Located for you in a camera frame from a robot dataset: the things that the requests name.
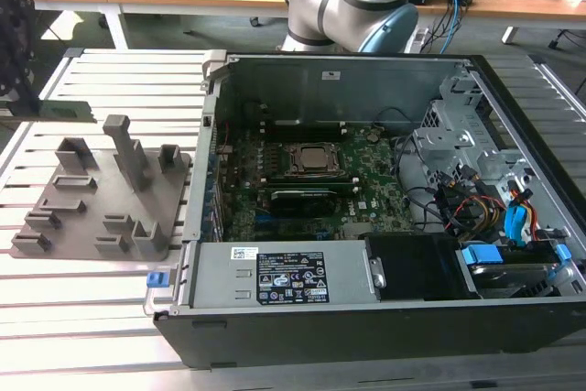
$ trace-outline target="blue drive latch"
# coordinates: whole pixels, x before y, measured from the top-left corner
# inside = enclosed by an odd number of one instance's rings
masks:
[[[468,266],[503,263],[503,258],[496,244],[469,244],[461,253]]]
[[[565,244],[556,244],[556,254],[562,264],[571,260],[571,252]]]

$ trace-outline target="white sticker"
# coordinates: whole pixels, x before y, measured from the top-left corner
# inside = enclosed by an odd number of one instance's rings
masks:
[[[342,73],[340,71],[324,71],[321,73],[322,80],[338,81],[341,76],[342,76]]]
[[[327,295],[328,289],[326,288],[308,288],[310,295]]]
[[[257,247],[233,247],[231,253],[232,260],[256,260],[258,254]]]

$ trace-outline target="green circuit board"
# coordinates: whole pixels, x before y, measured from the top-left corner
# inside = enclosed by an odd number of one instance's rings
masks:
[[[315,218],[272,218],[258,202],[262,152],[270,145],[249,132],[239,136],[224,172],[228,178],[223,185],[225,211],[229,213],[224,241],[351,240],[369,232],[412,231],[409,208],[391,175],[393,150],[388,138],[371,126],[347,130],[344,140],[334,145],[344,172],[360,179],[360,191],[339,198],[331,215]],[[286,151],[288,145],[273,147]]]

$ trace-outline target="blue plastic tab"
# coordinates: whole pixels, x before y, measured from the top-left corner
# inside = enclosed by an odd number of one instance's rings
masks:
[[[517,246],[525,247],[526,243],[521,238],[523,226],[527,218],[527,209],[524,206],[510,206],[505,214],[505,235],[513,240]]]
[[[558,257],[562,263],[571,260],[571,252],[564,244],[556,245],[556,254],[558,254]]]
[[[498,265],[503,263],[496,244],[470,244],[461,251],[466,265]]]
[[[146,286],[148,288],[168,288],[169,283],[169,272],[151,272],[146,276]]]

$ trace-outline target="aluminum extrusion table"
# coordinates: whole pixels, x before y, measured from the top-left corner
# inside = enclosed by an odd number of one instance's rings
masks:
[[[145,148],[172,143],[194,151],[203,103],[202,59],[200,51],[165,50],[85,50],[65,58],[42,97],[87,100],[99,124],[22,124],[2,153],[0,389],[583,388],[586,331],[537,353],[190,371],[142,307],[147,272],[177,264],[185,196],[174,250],[165,262],[12,259],[6,253],[10,239],[48,182],[57,163],[53,150],[63,136],[84,136],[91,148],[113,147],[100,122],[110,113],[127,114],[131,134]],[[529,58],[491,62],[540,129],[560,144],[558,154],[570,154],[564,147],[568,142],[574,151],[585,151],[584,118],[550,86],[553,80],[544,79],[540,69],[545,68]],[[576,157],[568,156],[565,164],[584,190],[586,159]],[[169,301],[170,295],[163,289],[157,300]]]

